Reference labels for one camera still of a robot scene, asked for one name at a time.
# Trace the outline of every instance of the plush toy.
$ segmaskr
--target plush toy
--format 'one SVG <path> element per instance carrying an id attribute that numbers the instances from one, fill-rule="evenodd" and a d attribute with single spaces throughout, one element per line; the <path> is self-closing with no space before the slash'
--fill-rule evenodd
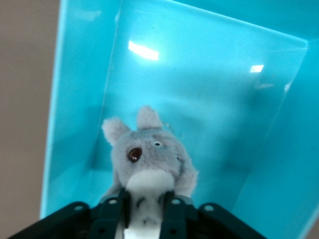
<path id="1" fill-rule="evenodd" d="M 118 194 L 122 188 L 131 195 L 125 239 L 159 238 L 163 196 L 174 191 L 190 197 L 196 185 L 197 171 L 190 157 L 149 106 L 140 109 L 136 131 L 119 118 L 104 120 L 102 129 L 113 147 L 113 185 L 106 195 Z"/>

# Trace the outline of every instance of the brown surface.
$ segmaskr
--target brown surface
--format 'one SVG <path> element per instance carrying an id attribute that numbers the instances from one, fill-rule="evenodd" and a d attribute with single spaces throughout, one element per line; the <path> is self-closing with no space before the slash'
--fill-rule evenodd
<path id="1" fill-rule="evenodd" d="M 0 0 L 1 239 L 39 218 L 58 5 Z"/>

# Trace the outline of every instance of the totoro plush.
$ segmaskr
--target totoro plush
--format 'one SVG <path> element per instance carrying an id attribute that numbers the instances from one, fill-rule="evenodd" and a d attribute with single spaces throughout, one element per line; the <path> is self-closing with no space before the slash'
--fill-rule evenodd
<path id="1" fill-rule="evenodd" d="M 113 185 L 106 195 L 118 194 L 122 188 L 131 195 L 125 239 L 159 238 L 165 193 L 190 197 L 195 188 L 197 171 L 190 157 L 149 106 L 140 109 L 136 131 L 119 118 L 104 120 L 102 130 L 113 147 Z"/>

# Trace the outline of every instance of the plush toy ear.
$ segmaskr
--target plush toy ear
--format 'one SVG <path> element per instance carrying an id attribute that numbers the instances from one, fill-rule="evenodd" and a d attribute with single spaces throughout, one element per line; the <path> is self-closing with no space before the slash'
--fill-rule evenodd
<path id="1" fill-rule="evenodd" d="M 138 129 L 162 128 L 163 124 L 158 113 L 149 106 L 143 106 L 137 117 Z"/>
<path id="2" fill-rule="evenodd" d="M 114 146 L 123 134 L 131 131 L 119 118 L 105 119 L 102 130 L 105 139 L 111 146 Z"/>

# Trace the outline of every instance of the shiny brown nose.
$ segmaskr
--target shiny brown nose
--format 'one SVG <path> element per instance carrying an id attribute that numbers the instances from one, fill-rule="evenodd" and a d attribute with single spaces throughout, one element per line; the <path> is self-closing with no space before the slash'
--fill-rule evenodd
<path id="1" fill-rule="evenodd" d="M 135 163 L 137 162 L 142 155 L 142 149 L 141 148 L 133 148 L 130 150 L 128 154 L 128 159 L 132 162 Z"/>

